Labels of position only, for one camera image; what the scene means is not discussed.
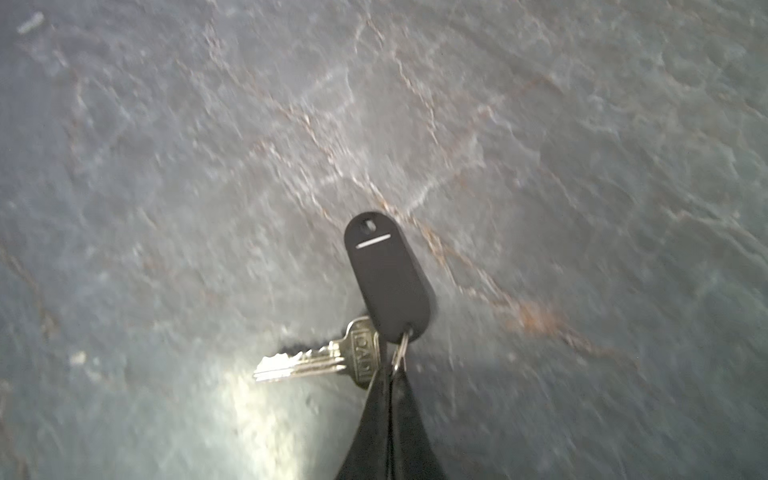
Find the key with black tag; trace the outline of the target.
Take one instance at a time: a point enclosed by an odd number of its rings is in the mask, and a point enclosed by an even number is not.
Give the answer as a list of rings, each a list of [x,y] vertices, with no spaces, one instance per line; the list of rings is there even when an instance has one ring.
[[[262,358],[254,381],[339,374],[366,389],[388,344],[410,345],[429,327],[433,292],[397,222],[378,211],[360,213],[347,224],[343,241],[366,313],[337,340]]]

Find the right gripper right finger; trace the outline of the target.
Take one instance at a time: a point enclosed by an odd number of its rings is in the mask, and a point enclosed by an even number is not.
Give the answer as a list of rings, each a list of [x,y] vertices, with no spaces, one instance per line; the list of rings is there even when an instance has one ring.
[[[395,371],[391,380],[391,478],[447,478],[430,444],[404,370]]]

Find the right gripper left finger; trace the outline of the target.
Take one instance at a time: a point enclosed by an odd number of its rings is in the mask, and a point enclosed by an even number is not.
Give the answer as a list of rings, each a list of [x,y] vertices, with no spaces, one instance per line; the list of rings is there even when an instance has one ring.
[[[390,362],[381,347],[380,366],[369,385],[362,416],[337,480],[386,480],[390,463]]]

